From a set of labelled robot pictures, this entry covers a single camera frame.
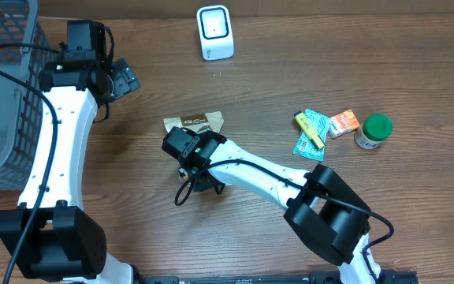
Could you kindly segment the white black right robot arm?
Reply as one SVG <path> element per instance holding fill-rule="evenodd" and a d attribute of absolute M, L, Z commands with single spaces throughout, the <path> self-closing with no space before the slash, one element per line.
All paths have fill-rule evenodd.
<path fill-rule="evenodd" d="M 367 204 L 327 166 L 312 171 L 272 163 L 219 133 L 172 128 L 162 150 L 188 176 L 186 192 L 227 185 L 244 188 L 276 204 L 296 236 L 314 254 L 339 269 L 343 283 L 380 283 L 384 275 L 369 247 Z"/>

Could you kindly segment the orange tissue packet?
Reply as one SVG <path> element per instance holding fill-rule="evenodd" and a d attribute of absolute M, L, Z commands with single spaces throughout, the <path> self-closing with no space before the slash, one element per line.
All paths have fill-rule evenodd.
<path fill-rule="evenodd" d="M 360 127 L 360 123 L 351 109 L 332 116 L 329 119 L 329 134 L 336 139 L 351 133 Z"/>

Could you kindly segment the green lid jar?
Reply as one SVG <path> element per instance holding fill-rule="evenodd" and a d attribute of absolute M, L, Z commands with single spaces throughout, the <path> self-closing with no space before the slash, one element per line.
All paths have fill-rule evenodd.
<path fill-rule="evenodd" d="M 393 132 L 393 123 L 384 114 L 372 114 L 355 131 L 355 142 L 364 149 L 375 149 L 389 138 Z"/>

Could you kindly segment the teal wet wipes packet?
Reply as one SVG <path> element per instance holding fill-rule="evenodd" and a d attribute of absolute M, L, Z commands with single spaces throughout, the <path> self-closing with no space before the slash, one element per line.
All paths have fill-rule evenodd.
<path fill-rule="evenodd" d="M 326 135 L 329 132 L 329 118 L 313 110 L 294 113 L 300 127 L 300 138 L 293 153 L 322 162 L 325 156 Z"/>

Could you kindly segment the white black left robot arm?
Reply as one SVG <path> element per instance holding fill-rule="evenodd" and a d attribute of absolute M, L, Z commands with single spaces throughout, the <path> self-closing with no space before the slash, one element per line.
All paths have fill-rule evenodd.
<path fill-rule="evenodd" d="M 64 283 L 139 283 L 131 264 L 107 251 L 103 228 L 84 211 L 85 151 L 100 107 L 140 87 L 103 23 L 74 20 L 67 40 L 33 88 L 43 103 L 39 140 L 27 184 L 13 210 L 0 211 L 8 272 Z"/>

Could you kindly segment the beige brown snack bag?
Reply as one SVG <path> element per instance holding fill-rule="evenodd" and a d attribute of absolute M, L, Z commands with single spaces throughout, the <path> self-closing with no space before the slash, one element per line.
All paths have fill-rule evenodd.
<path fill-rule="evenodd" d="M 213 152 L 226 141 L 219 133 L 224 123 L 220 111 L 163 121 L 168 133 L 163 139 L 162 150 L 179 162 L 181 178 L 191 178 L 209 165 Z"/>

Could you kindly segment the yellow glue stick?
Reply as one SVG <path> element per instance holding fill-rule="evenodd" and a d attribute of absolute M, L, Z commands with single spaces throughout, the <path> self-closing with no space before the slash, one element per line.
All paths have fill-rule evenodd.
<path fill-rule="evenodd" d="M 294 113 L 294 118 L 297 124 L 302 129 L 302 131 L 306 134 L 308 139 L 314 145 L 314 147 L 319 151 L 322 150 L 325 147 L 325 143 L 319 137 L 318 132 L 313 127 L 311 122 L 307 119 L 305 113 L 299 110 L 296 113 Z"/>

